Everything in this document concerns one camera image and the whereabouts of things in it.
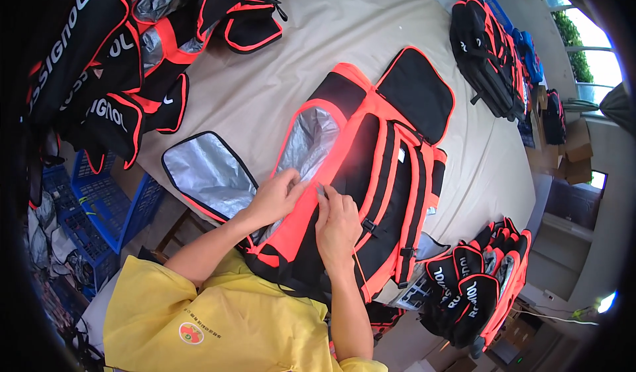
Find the floor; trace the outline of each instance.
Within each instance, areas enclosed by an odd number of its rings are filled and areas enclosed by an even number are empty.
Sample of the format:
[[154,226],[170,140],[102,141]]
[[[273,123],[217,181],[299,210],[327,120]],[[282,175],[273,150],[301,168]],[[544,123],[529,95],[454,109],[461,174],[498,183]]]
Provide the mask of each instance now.
[[[60,154],[67,158],[65,166],[70,172],[75,160],[73,148],[68,144],[63,144]],[[117,184],[131,199],[144,173],[144,170],[136,164],[130,170],[124,171],[121,160],[117,160],[111,170],[111,175]],[[122,264],[128,255],[137,256],[142,246],[150,250],[155,249],[186,208],[184,203],[166,191],[153,222],[141,230],[122,249]],[[213,225],[203,221],[196,214],[193,214],[193,217],[204,227],[210,230],[213,228]],[[199,235],[200,232],[189,222],[186,222],[176,233],[176,236],[183,243],[189,243]],[[163,252],[169,257],[178,250],[178,245],[171,241]],[[426,359],[435,371],[443,371],[459,357],[465,356],[466,352],[450,346],[440,352],[445,341],[429,333],[417,321],[417,317],[416,312],[408,312],[404,315],[395,328],[380,340],[375,347],[373,358],[384,363],[390,372],[402,372],[407,369],[408,372],[421,372],[430,371],[430,369],[422,367],[424,363],[418,363],[421,360]],[[478,368],[474,370],[475,372],[491,372],[497,369],[487,357],[482,357],[478,361],[480,363]]]

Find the blue plastic crate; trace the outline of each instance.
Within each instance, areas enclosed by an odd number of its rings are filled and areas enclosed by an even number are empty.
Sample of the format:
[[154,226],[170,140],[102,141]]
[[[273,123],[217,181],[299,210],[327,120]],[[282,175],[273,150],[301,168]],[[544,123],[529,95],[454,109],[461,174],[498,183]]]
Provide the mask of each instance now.
[[95,288],[87,288],[87,292],[84,292],[86,297],[93,297],[104,282],[117,273],[120,257],[104,241],[82,208],[64,212],[58,216],[58,221],[93,269]]
[[513,23],[510,21],[508,16],[505,15],[504,10],[499,6],[497,0],[486,0],[490,10],[492,10],[492,14],[495,15],[497,21],[504,27],[504,31],[508,34],[513,34]]
[[71,188],[71,178],[63,165],[44,169],[42,188],[53,197],[57,214],[80,207],[80,203]]
[[106,243],[119,254],[133,237],[155,217],[163,196],[163,188],[145,174],[132,200],[110,175],[115,155],[109,153],[102,171],[95,175],[86,154],[77,153],[71,186],[80,205]]
[[104,282],[119,270],[120,257],[108,246],[80,207],[63,166],[45,169],[42,183],[44,191],[53,197],[60,226],[93,270],[95,287],[86,288],[84,295],[95,296]]

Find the silver lining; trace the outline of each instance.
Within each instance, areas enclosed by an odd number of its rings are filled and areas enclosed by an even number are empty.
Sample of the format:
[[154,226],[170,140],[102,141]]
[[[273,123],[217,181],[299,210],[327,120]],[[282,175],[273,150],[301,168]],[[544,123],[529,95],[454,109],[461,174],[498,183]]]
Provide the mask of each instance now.
[[179,191],[229,218],[256,194],[247,172],[212,133],[168,149],[163,163]]
[[513,270],[514,258],[510,255],[505,255],[501,260],[501,266],[495,275],[495,278],[499,281],[499,300],[501,300],[501,295],[504,294],[504,290],[508,286],[508,281],[510,281],[510,276],[512,275]]
[[[298,114],[276,172],[291,167],[302,180],[310,180],[339,134],[336,121],[320,107]],[[171,147],[163,154],[163,163],[179,191],[229,218],[246,208],[256,194],[247,172],[212,133]],[[262,237],[254,236],[254,244],[268,238],[281,222],[271,225]]]
[[181,0],[138,0],[135,17],[143,22],[156,23],[179,8]]
[[155,27],[150,27],[141,34],[141,60],[144,63],[144,73],[161,62],[163,46]]

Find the pile of bags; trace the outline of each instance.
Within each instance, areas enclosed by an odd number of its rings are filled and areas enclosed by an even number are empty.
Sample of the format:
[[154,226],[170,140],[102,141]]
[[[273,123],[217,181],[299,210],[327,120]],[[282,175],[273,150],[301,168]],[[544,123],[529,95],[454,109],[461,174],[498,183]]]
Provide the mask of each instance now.
[[513,38],[483,0],[460,0],[453,6],[450,43],[459,71],[495,117],[520,121],[528,90]]
[[426,262],[422,325],[457,348],[485,350],[525,285],[530,241],[528,230],[519,233],[505,217],[450,255]]
[[185,69],[211,36],[251,53],[282,36],[278,0],[73,0],[49,53],[30,70],[29,167],[39,205],[42,163],[60,163],[60,138],[84,149],[95,173],[112,151],[134,163],[143,133],[176,132],[187,104]]
[[565,111],[556,89],[548,90],[548,108],[540,110],[546,143],[565,144]]

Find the buckle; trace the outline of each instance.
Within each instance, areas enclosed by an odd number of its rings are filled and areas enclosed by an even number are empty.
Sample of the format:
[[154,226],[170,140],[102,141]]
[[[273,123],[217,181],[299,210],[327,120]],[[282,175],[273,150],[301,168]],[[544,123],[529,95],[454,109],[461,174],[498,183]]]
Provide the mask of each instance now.
[[370,221],[369,218],[367,217],[364,218],[361,225],[362,225],[362,229],[365,232],[369,232],[371,234],[373,234],[373,230],[375,230],[375,228],[378,226],[374,222]]
[[402,256],[405,259],[410,259],[411,257],[415,256],[415,248],[410,247],[410,248],[402,248],[399,250],[399,255]]

